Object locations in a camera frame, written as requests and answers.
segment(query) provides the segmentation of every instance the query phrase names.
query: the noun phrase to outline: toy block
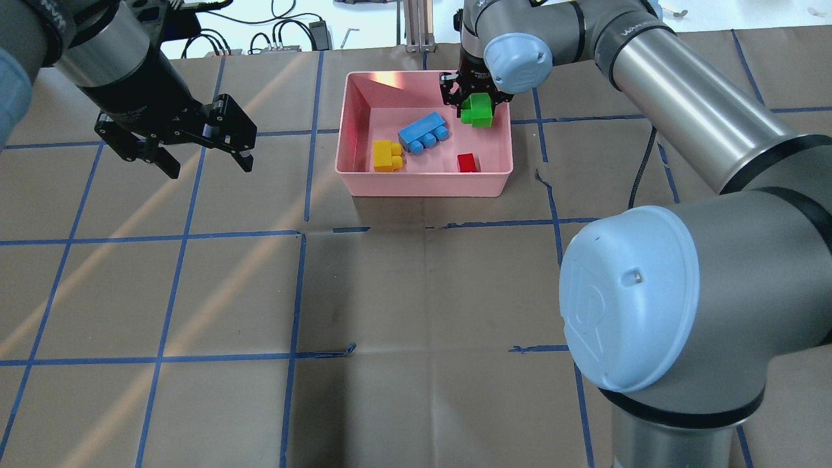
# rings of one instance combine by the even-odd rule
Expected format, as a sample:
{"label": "toy block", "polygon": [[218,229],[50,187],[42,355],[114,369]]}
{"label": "toy block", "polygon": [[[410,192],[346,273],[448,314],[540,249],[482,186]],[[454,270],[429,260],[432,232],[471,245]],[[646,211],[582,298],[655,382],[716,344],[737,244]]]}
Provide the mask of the toy block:
{"label": "toy block", "polygon": [[448,139],[450,133],[446,125],[442,116],[437,112],[431,112],[399,130],[399,143],[406,152],[422,154],[424,148],[432,148],[436,146],[437,141]]}
{"label": "toy block", "polygon": [[376,172],[393,172],[404,166],[402,146],[390,140],[373,141],[373,169]]}
{"label": "toy block", "polygon": [[475,92],[463,102],[459,116],[462,123],[470,123],[471,127],[491,127],[494,120],[494,109],[491,97],[487,92]]}
{"label": "toy block", "polygon": [[467,152],[465,154],[458,154],[457,162],[459,163],[460,172],[477,171],[477,163],[473,160],[473,154],[470,152]]}

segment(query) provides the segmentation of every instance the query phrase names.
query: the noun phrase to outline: white floor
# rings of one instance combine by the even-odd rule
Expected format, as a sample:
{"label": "white floor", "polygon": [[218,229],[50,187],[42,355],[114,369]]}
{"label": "white floor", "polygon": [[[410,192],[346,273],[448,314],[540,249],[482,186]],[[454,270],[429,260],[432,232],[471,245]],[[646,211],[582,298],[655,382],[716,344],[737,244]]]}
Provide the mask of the white floor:
{"label": "white floor", "polygon": [[[287,0],[275,0],[275,11],[281,13],[290,5]],[[451,17],[461,8],[463,0],[433,0],[434,34],[437,42],[458,42]],[[832,0],[666,0],[666,23],[678,32],[719,31],[722,29],[756,29],[761,27],[809,26],[832,24]],[[226,16],[248,21],[269,17],[270,0],[245,0],[232,3],[221,12]],[[687,10],[684,17],[673,12]],[[314,12],[327,22],[332,35],[333,48],[391,47],[396,45],[396,2],[357,3],[349,5],[332,0],[298,2],[293,14]],[[202,27],[213,28],[228,39],[232,48],[248,53],[251,38],[258,32],[271,37],[271,25],[247,26],[210,14],[199,16]],[[306,23],[312,16],[299,18]],[[162,46],[170,58],[179,58],[185,41],[174,41]],[[296,26],[284,29],[284,44],[300,45],[310,50],[309,40]],[[263,38],[257,47],[264,47]],[[202,57],[211,52],[209,43],[201,39],[188,49],[188,57]]]}

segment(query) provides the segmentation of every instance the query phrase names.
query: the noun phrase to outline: green block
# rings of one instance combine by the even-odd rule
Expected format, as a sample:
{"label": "green block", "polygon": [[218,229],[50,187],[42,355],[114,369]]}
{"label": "green block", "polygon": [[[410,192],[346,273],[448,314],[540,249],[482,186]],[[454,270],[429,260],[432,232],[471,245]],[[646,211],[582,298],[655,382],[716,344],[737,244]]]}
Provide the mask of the green block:
{"label": "green block", "polygon": [[491,108],[491,97],[487,92],[475,92],[463,102],[460,113],[462,123],[471,124],[474,128],[491,127],[494,114]]}

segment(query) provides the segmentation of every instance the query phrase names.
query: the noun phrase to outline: pink bin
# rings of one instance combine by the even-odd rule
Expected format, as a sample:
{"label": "pink bin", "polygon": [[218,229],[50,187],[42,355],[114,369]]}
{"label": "pink bin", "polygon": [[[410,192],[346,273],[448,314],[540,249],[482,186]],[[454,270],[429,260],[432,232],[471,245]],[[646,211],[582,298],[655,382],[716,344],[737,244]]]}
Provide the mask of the pink bin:
{"label": "pink bin", "polygon": [[[374,172],[373,140],[397,142],[399,130],[433,111],[450,138],[419,156],[404,153],[397,172]],[[469,152],[479,172],[459,172],[457,155]],[[497,106],[490,128],[472,128],[442,104],[437,71],[347,76],[335,171],[354,197],[497,197],[513,168],[507,103]]]}

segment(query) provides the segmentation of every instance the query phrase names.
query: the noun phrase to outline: metal post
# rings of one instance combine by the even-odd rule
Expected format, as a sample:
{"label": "metal post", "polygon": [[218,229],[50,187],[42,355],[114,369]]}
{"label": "metal post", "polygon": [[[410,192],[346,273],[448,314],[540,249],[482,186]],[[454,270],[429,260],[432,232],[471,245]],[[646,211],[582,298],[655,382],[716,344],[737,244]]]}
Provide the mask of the metal post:
{"label": "metal post", "polygon": [[405,50],[433,52],[433,0],[404,0]]}

